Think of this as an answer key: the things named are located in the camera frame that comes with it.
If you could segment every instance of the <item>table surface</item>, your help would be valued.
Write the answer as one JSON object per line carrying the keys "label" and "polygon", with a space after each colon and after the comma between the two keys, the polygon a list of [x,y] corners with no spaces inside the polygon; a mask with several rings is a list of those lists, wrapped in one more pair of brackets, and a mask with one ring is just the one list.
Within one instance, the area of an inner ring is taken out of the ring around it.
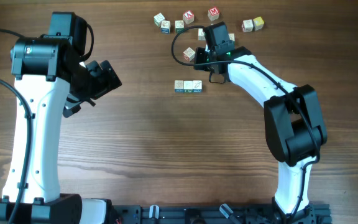
{"label": "table surface", "polygon": [[[62,192],[116,205],[270,202],[278,170],[265,143],[263,109],[239,86],[210,84],[208,73],[174,62],[174,34],[160,33],[153,22],[159,12],[173,22],[191,9],[191,25],[208,26],[207,10],[217,6],[214,22],[226,23],[236,46],[246,46],[278,77],[317,91],[328,142],[308,195],[331,205],[334,223],[358,223],[358,1],[10,2],[18,4],[0,5],[0,28],[25,36],[46,33],[53,11],[86,19],[95,34],[90,60],[109,60],[122,81],[94,108],[84,105],[63,118]],[[241,21],[258,16],[265,27],[242,33]],[[15,41],[0,34],[0,78],[11,84]],[[181,58],[186,48],[204,45],[193,30],[179,38],[175,53]],[[202,80],[203,92],[175,93],[174,80]],[[15,118],[15,97],[0,86],[0,196]]]}

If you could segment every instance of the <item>wooden cube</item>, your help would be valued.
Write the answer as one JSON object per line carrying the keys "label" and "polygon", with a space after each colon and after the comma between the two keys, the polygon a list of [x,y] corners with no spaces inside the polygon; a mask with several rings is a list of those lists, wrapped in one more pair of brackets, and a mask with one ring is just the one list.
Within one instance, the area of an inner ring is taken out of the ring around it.
{"label": "wooden cube", "polygon": [[161,14],[161,12],[154,16],[154,23],[158,27],[161,26],[161,22],[164,20],[165,20],[165,17]]}
{"label": "wooden cube", "polygon": [[169,34],[171,31],[171,22],[170,21],[162,21],[161,22],[161,33]]}
{"label": "wooden cube", "polygon": [[229,34],[229,38],[230,38],[231,40],[233,40],[233,42],[236,41],[235,38],[234,38],[234,34]]}
{"label": "wooden cube", "polygon": [[242,21],[242,31],[243,32],[251,32],[254,29],[254,25],[252,23],[252,20],[246,20],[246,21]]}
{"label": "wooden cube", "polygon": [[260,30],[264,26],[264,20],[259,16],[254,19],[255,31]]}
{"label": "wooden cube", "polygon": [[193,81],[184,81],[184,89],[185,93],[192,93],[193,92]]}
{"label": "wooden cube", "polygon": [[198,40],[205,40],[205,33],[202,28],[198,29]]}
{"label": "wooden cube", "polygon": [[186,11],[185,13],[183,13],[183,21],[186,22],[186,24],[190,24],[194,21],[194,14],[193,12]]}
{"label": "wooden cube", "polygon": [[192,61],[192,60],[194,59],[194,56],[195,56],[195,55],[196,55],[196,52],[195,52],[193,49],[191,49],[191,48],[187,48],[187,49],[184,51],[184,53],[183,53],[184,58],[185,58],[188,62]]}
{"label": "wooden cube", "polygon": [[212,9],[208,10],[208,18],[211,21],[214,21],[215,19],[219,18],[219,10],[217,9],[217,7],[213,7]]}
{"label": "wooden cube", "polygon": [[193,81],[193,93],[201,93],[203,91],[203,81],[194,80]]}
{"label": "wooden cube", "polygon": [[184,82],[183,80],[175,80],[175,93],[184,92]]}
{"label": "wooden cube", "polygon": [[175,21],[175,31],[179,33],[185,28],[185,23],[183,21]]}

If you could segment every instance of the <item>cube face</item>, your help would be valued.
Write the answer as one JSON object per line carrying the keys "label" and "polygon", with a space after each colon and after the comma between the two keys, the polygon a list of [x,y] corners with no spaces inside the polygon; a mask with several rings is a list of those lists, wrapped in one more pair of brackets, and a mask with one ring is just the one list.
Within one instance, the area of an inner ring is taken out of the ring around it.
{"label": "cube face", "polygon": [[164,34],[169,34],[171,30],[171,22],[170,21],[162,21],[161,22],[161,32]]}
{"label": "cube face", "polygon": [[202,28],[198,29],[198,40],[205,40],[205,33]]}
{"label": "cube face", "polygon": [[154,23],[157,27],[161,26],[161,22],[165,20],[165,17],[160,13],[154,16]]}
{"label": "cube face", "polygon": [[252,23],[251,19],[242,21],[241,28],[243,32],[251,32],[254,29],[254,24]]}
{"label": "cube face", "polygon": [[192,93],[193,92],[193,81],[184,81],[184,89],[185,93]]}
{"label": "cube face", "polygon": [[175,32],[179,33],[185,28],[185,23],[183,21],[175,21]]}
{"label": "cube face", "polygon": [[194,80],[193,81],[193,93],[201,93],[203,91],[203,81]]}
{"label": "cube face", "polygon": [[214,21],[215,19],[218,19],[220,15],[219,10],[217,9],[217,7],[213,7],[212,9],[208,10],[208,18],[211,21]]}
{"label": "cube face", "polygon": [[183,80],[175,80],[175,92],[183,93],[184,90],[184,81]]}
{"label": "cube face", "polygon": [[195,55],[196,55],[196,52],[195,52],[193,49],[191,49],[191,48],[187,48],[187,49],[184,51],[184,53],[183,53],[183,57],[184,57],[188,62],[192,61],[192,60],[194,59]]}
{"label": "cube face", "polygon": [[234,34],[229,34],[229,38],[233,40],[233,42],[236,41],[236,39],[234,38]]}
{"label": "cube face", "polygon": [[186,11],[185,13],[183,13],[183,21],[186,22],[186,24],[190,24],[194,21],[194,14],[193,12]]}
{"label": "cube face", "polygon": [[255,26],[255,31],[260,30],[265,24],[264,20],[260,16],[256,17],[253,22]]}

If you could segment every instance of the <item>yellow cube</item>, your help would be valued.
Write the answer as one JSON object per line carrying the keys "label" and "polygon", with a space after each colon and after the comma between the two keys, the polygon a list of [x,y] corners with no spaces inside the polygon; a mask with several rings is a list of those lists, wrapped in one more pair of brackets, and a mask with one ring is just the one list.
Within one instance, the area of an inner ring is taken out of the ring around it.
{"label": "yellow cube", "polygon": [[259,17],[256,17],[256,18],[253,20],[253,22],[254,22],[255,31],[261,29],[261,28],[264,26],[264,24],[265,24],[264,20],[263,20],[260,16],[259,16]]}

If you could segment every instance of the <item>small cube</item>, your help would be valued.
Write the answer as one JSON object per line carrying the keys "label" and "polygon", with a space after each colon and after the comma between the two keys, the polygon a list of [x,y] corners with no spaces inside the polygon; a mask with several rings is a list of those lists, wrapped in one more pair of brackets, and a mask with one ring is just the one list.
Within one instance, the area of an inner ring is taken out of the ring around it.
{"label": "small cube", "polygon": [[193,93],[201,93],[203,91],[203,81],[194,80],[193,81]]}
{"label": "small cube", "polygon": [[194,21],[194,14],[193,12],[186,11],[185,13],[183,13],[183,20],[186,22],[186,24],[190,24]]}
{"label": "small cube", "polygon": [[184,89],[185,93],[192,93],[193,92],[193,81],[184,81]]}
{"label": "small cube", "polygon": [[175,93],[183,93],[183,92],[184,92],[184,81],[175,80]]}
{"label": "small cube", "polygon": [[231,40],[233,40],[233,42],[236,41],[235,38],[234,38],[234,34],[229,34],[229,38],[230,38]]}
{"label": "small cube", "polygon": [[254,29],[254,25],[252,24],[252,20],[242,21],[242,31],[243,32],[251,32]]}
{"label": "small cube", "polygon": [[175,31],[179,33],[185,28],[185,23],[183,21],[175,21]]}
{"label": "small cube", "polygon": [[193,49],[191,49],[191,48],[187,48],[187,49],[184,51],[184,53],[183,53],[184,58],[185,58],[188,62],[192,61],[192,60],[194,59],[194,56],[195,56],[195,55],[196,55],[196,52],[195,52]]}
{"label": "small cube", "polygon": [[259,16],[254,19],[255,31],[260,30],[264,26],[264,20]]}
{"label": "small cube", "polygon": [[170,21],[162,21],[161,22],[161,33],[169,34],[171,31],[171,22]]}
{"label": "small cube", "polygon": [[219,18],[219,10],[217,9],[217,7],[213,7],[212,9],[208,10],[208,18],[211,21],[214,21],[215,19]]}
{"label": "small cube", "polygon": [[205,40],[205,33],[202,28],[198,29],[198,40]]}
{"label": "small cube", "polygon": [[154,23],[158,27],[161,27],[161,22],[165,20],[165,17],[160,13],[154,16]]}

